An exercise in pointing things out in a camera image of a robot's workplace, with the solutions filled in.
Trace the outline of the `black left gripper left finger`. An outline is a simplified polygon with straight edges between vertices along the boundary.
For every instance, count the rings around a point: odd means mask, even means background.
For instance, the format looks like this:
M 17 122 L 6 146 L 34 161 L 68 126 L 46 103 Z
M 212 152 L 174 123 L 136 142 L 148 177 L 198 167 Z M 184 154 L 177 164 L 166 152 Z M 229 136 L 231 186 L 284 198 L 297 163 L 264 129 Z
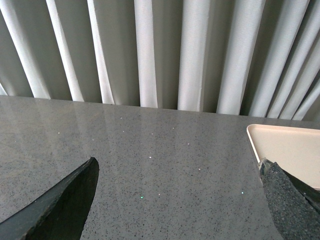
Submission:
M 0 224 L 2 240 L 79 240 L 95 197 L 99 163 L 91 157 Z

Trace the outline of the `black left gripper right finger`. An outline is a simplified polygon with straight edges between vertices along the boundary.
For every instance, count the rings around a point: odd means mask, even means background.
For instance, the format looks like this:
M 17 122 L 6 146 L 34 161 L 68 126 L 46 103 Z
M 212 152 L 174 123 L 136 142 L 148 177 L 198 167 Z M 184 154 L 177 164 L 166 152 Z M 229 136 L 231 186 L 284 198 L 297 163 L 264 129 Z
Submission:
M 320 238 L 320 191 L 263 158 L 259 176 L 273 223 L 285 240 Z

